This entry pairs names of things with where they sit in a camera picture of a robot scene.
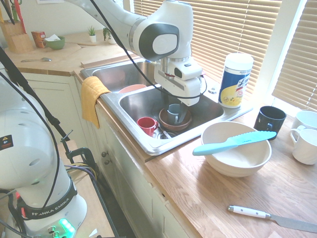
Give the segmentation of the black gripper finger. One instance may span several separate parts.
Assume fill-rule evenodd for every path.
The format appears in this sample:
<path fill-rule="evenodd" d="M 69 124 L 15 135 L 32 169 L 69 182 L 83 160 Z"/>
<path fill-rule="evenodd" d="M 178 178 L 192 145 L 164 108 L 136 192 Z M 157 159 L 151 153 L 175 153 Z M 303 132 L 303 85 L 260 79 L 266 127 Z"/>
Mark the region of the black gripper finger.
<path fill-rule="evenodd" d="M 163 108 L 165 110 L 168 110 L 169 105 L 170 105 L 169 95 L 170 95 L 170 93 L 168 91 L 166 91 L 165 89 L 162 90 L 161 97 L 162 97 L 162 100 L 163 100 Z"/>
<path fill-rule="evenodd" d="M 188 107 L 180 102 L 179 104 L 179 114 L 178 114 L 178 123 L 182 123 L 184 121 L 184 118 L 187 114 L 187 111 L 188 111 Z"/>

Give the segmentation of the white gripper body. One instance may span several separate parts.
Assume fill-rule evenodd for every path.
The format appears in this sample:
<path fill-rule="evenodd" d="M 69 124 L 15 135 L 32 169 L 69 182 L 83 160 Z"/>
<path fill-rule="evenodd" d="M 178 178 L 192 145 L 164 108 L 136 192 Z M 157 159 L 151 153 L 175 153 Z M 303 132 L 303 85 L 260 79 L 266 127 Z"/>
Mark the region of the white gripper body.
<path fill-rule="evenodd" d="M 178 77 L 167 79 L 163 76 L 162 71 L 155 70 L 154 80 L 156 83 L 160 84 L 163 89 L 176 96 L 187 106 L 198 103 L 200 99 L 201 82 L 197 77 L 185 81 Z"/>

